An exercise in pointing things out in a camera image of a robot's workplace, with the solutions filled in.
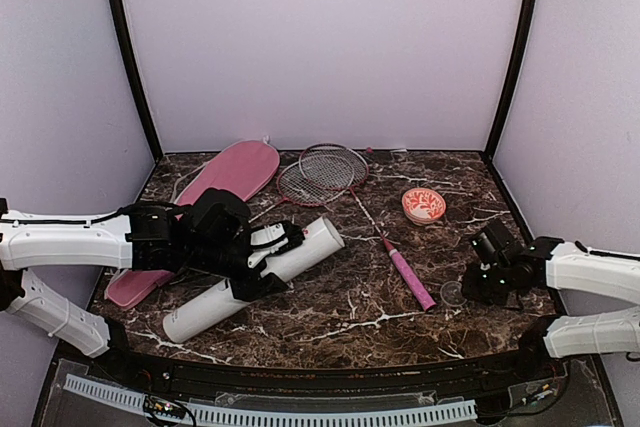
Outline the clear plastic tube lid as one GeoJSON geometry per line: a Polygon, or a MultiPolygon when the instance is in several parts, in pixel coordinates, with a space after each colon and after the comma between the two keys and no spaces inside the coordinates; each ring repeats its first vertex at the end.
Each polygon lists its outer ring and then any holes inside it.
{"type": "Polygon", "coordinates": [[[462,284],[459,281],[445,282],[440,289],[441,300],[450,307],[462,307],[467,299],[462,293],[462,284]]]}

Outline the white shuttlecock tube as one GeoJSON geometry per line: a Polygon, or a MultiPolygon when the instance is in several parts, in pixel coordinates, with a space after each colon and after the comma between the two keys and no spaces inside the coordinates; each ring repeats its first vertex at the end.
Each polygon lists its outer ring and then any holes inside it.
{"type": "Polygon", "coordinates": [[[218,282],[163,319],[163,330],[174,343],[183,343],[251,303],[284,292],[288,282],[345,246],[332,222],[321,216],[305,227],[289,221],[251,233],[248,275],[218,282]]]}

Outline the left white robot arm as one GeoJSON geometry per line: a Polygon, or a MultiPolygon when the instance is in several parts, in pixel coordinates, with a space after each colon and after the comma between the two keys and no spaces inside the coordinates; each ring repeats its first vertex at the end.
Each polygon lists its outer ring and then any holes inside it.
{"type": "Polygon", "coordinates": [[[1,308],[75,347],[120,383],[141,374],[124,327],[93,315],[49,289],[33,268],[80,265],[179,273],[200,269],[229,280],[234,299],[251,302],[287,285],[267,272],[267,259],[301,246],[303,229],[290,221],[249,224],[235,194],[206,189],[192,204],[138,201],[104,215],[26,214],[1,208],[1,308]]]}

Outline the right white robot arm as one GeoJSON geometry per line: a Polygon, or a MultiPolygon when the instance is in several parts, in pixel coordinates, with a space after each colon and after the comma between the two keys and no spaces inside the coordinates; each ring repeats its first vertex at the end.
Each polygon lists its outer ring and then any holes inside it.
{"type": "Polygon", "coordinates": [[[478,256],[464,273],[462,295],[504,307],[514,294],[534,288],[557,292],[568,302],[564,315],[541,316],[523,333],[510,371],[534,379],[551,359],[623,353],[639,359],[639,256],[596,250],[579,242],[542,236],[524,245],[510,237],[479,233],[470,244],[478,256]]]}

